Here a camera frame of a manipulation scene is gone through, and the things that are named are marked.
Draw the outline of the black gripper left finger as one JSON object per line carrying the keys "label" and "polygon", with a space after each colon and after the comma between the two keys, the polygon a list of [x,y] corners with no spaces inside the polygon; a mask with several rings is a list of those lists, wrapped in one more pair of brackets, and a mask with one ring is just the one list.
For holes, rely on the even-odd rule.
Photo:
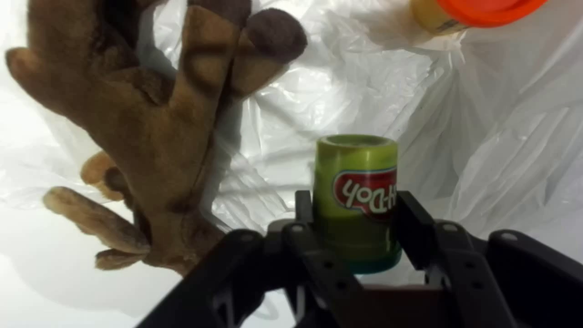
{"label": "black gripper left finger", "polygon": [[269,292],[280,290],[291,328],[356,328],[362,286],[311,230],[307,190],[294,194],[294,217],[267,234],[234,230],[192,268],[138,328],[242,328]]}

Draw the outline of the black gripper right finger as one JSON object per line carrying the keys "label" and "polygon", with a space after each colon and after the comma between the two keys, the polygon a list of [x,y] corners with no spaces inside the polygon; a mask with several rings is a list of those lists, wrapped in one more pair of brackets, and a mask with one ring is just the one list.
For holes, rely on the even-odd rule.
{"label": "black gripper right finger", "polygon": [[478,239],[398,192],[393,237],[453,303],[458,328],[583,328],[583,265],[515,230]]}

